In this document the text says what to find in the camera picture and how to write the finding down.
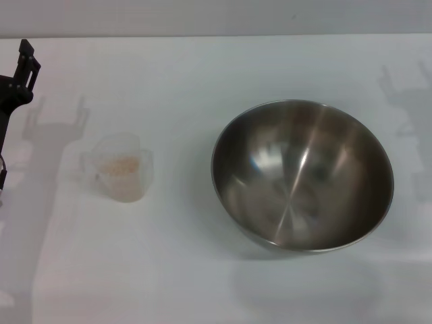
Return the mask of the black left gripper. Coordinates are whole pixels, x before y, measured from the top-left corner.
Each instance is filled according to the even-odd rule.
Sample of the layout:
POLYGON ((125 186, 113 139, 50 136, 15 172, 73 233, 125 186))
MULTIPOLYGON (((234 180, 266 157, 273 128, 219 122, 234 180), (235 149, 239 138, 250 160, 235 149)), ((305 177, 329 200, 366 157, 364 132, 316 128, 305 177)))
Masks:
POLYGON ((1 149, 11 114, 33 99, 32 91, 41 68, 34 57, 34 48, 27 39, 21 40, 19 53, 18 66, 13 78, 1 76, 1 149))

